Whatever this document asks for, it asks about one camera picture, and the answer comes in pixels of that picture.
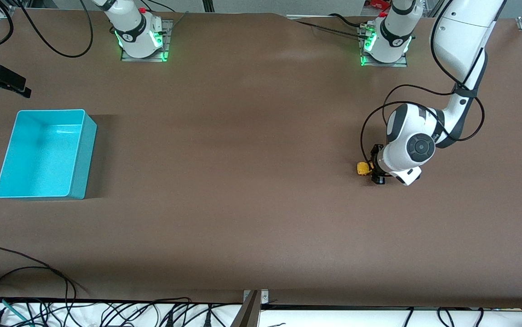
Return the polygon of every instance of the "brown table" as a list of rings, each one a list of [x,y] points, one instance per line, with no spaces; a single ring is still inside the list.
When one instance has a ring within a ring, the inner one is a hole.
[[[82,12],[32,16],[60,50],[85,47]],[[33,90],[31,99],[0,90],[0,168],[20,109],[84,108],[99,126],[88,198],[0,199],[0,246],[51,263],[88,298],[232,302],[242,289],[269,288],[284,303],[522,307],[514,21],[500,21],[487,47],[484,128],[439,151],[406,188],[356,175],[358,135],[400,83],[451,89],[429,53],[430,19],[404,69],[361,67],[352,37],[272,14],[189,14],[167,63],[126,63],[107,17],[92,19],[93,48],[82,58],[51,52],[20,12],[0,47],[0,64]],[[334,18],[312,21],[352,31]],[[447,101],[412,89],[393,99]],[[365,146],[383,140],[376,116]],[[24,264],[0,253],[0,274]],[[30,272],[0,295],[61,297],[62,285]]]

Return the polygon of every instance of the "blue cable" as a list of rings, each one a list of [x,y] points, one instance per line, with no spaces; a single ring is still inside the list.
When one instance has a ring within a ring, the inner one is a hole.
[[[27,322],[28,320],[24,317],[24,315],[21,315],[20,312],[18,312],[17,310],[15,310],[15,308],[13,308],[10,304],[8,304],[8,302],[6,302],[4,299],[2,300],[3,304],[5,305],[5,307],[7,307],[8,310],[10,310],[13,314],[15,314],[18,318],[22,319],[23,322]],[[35,327],[34,324],[30,323],[29,324],[30,327]]]

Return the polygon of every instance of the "red object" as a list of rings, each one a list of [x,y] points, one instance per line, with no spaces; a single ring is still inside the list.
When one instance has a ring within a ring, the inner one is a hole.
[[[390,4],[384,0],[370,0],[370,5],[382,11],[390,8]]]

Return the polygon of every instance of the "turquoise plastic bin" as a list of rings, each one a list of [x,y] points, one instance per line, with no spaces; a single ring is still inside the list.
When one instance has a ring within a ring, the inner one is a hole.
[[[83,109],[19,111],[0,172],[0,198],[83,199],[96,131]]]

